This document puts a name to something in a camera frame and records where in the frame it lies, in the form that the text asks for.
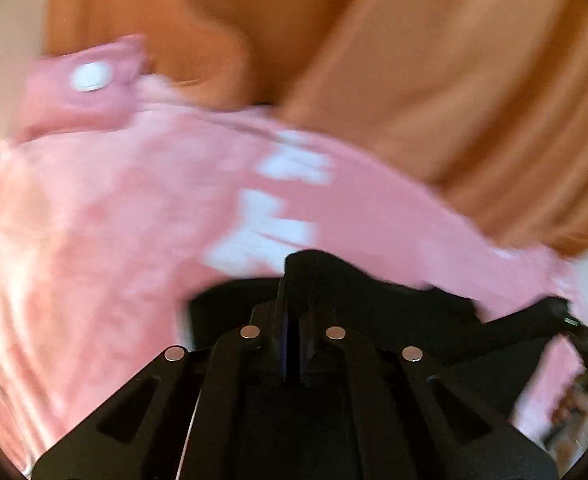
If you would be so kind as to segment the person's right hand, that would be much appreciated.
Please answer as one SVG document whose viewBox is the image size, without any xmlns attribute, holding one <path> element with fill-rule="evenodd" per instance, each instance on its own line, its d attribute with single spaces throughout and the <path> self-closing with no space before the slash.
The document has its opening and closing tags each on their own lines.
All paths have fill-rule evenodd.
<svg viewBox="0 0 588 480">
<path fill-rule="evenodd" d="M 553 430 L 579 428 L 588 421 L 588 373 L 577 375 L 552 411 Z"/>
</svg>

